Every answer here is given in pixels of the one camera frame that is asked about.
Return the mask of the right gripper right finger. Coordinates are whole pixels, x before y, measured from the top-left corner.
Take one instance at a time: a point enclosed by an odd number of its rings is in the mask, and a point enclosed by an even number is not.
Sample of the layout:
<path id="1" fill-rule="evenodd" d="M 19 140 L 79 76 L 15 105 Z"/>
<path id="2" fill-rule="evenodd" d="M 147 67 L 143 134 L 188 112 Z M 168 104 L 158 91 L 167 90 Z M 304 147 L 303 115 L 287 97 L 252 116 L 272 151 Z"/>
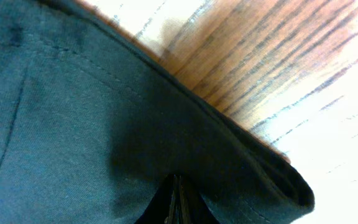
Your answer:
<path id="1" fill-rule="evenodd" d="M 176 223 L 219 224 L 197 188 L 186 177 L 176 177 Z"/>

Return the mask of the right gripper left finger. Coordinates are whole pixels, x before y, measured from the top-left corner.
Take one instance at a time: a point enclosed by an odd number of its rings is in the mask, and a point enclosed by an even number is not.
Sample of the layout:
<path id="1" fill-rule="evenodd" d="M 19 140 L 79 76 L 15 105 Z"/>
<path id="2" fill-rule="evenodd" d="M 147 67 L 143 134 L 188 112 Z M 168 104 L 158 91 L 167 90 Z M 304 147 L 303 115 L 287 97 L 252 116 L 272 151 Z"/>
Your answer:
<path id="1" fill-rule="evenodd" d="M 164 178 L 144 213 L 135 224 L 164 224 L 169 216 L 175 175 Z"/>

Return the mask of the black t-shirt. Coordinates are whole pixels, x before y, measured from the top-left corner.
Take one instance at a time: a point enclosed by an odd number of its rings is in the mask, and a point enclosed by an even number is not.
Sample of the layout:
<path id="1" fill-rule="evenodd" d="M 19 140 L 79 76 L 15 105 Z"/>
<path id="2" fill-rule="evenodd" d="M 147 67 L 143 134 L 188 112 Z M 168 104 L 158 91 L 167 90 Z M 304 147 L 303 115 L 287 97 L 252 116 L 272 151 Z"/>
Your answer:
<path id="1" fill-rule="evenodd" d="M 135 223 L 184 175 L 219 223 L 291 223 L 281 156 L 73 1 L 0 1 L 0 223 Z"/>

